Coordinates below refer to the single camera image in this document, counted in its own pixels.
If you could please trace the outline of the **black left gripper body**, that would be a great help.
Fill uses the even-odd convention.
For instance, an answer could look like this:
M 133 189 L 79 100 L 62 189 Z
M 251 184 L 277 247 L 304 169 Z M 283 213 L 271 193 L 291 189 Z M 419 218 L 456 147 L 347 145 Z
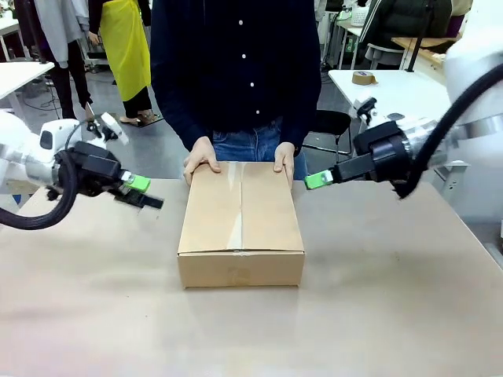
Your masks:
M 110 151 L 78 141 L 68 152 L 76 169 L 79 194 L 96 197 L 108 192 L 123 197 L 123 181 L 120 179 L 123 169 Z

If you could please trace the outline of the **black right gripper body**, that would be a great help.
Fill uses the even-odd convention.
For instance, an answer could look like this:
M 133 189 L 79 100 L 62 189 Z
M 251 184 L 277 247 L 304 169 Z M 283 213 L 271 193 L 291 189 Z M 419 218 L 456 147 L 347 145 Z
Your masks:
M 368 128 L 353 140 L 357 156 L 369 156 L 369 171 L 363 177 L 375 182 L 405 181 L 411 157 L 404 145 L 406 136 L 395 121 Z

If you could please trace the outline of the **person's left hand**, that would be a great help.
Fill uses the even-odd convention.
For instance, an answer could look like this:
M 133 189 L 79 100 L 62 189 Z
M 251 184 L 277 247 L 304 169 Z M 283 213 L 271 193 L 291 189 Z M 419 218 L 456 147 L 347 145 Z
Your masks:
M 281 142 L 274 153 L 274 172 L 285 173 L 289 188 L 292 189 L 295 173 L 295 146 L 290 142 Z

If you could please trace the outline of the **person's right hand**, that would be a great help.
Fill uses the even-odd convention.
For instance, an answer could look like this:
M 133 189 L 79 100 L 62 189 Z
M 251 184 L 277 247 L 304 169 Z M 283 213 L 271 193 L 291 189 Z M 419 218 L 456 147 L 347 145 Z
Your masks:
M 221 172 L 215 150 L 208 137 L 199 137 L 184 161 L 183 176 L 187 185 L 192 184 L 193 174 L 196 168 L 202 164 L 207 164 L 214 173 Z

